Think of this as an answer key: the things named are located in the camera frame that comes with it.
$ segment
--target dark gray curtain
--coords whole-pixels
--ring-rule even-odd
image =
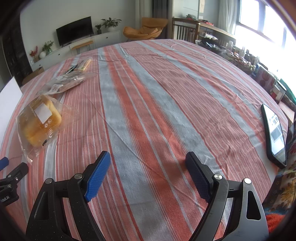
[[[152,0],[152,17],[168,19],[168,0]],[[168,26],[166,26],[157,39],[168,38]]]

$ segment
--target red fuzzy cloth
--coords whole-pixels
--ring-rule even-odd
[[[280,214],[268,214],[266,215],[266,221],[268,226],[268,231],[271,233],[278,224],[283,220],[285,215]]]

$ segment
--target dark cabinet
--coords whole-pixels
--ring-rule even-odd
[[[18,17],[2,38],[3,51],[10,73],[19,86],[22,80],[32,73],[25,47],[22,41],[20,18]]]

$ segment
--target striped tablecloth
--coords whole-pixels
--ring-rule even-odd
[[[106,240],[189,239],[207,204],[186,170],[188,151],[227,179],[249,177],[264,200],[277,168],[266,156],[260,106],[266,103],[274,110],[285,136],[286,117],[231,63],[175,40],[129,42],[82,53],[24,85],[1,147],[0,157],[7,156],[10,165],[0,178],[25,161],[16,131],[18,113],[44,83],[89,56],[88,71],[98,75],[60,98],[82,118],[34,160],[19,183],[20,199],[8,207],[22,230],[44,180],[83,172],[102,150],[111,153],[111,166],[89,206]],[[64,203],[73,237],[79,239],[67,199]]]

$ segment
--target wooden railing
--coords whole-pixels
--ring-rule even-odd
[[[201,31],[215,36],[221,46],[225,46],[230,40],[233,44],[236,42],[236,39],[232,34],[212,25],[185,18],[173,18],[172,39],[180,39],[195,43],[195,40],[198,39],[198,35]]]

